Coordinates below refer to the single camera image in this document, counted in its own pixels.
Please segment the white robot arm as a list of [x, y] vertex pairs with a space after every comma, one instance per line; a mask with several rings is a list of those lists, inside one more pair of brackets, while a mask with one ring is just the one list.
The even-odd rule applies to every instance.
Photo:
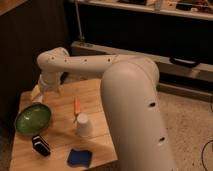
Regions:
[[38, 86], [56, 90], [64, 72], [101, 78], [101, 102], [121, 171], [178, 171], [159, 109], [156, 63], [137, 55], [71, 57], [62, 47], [40, 53]]

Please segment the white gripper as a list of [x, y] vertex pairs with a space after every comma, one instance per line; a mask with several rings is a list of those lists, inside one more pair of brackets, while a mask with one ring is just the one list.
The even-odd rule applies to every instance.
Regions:
[[42, 93], [48, 91], [57, 91], [59, 86], [60, 79], [56, 75], [41, 75], [38, 80], [38, 85], [36, 85], [31, 91], [30, 99], [32, 102], [41, 102], [43, 100]]

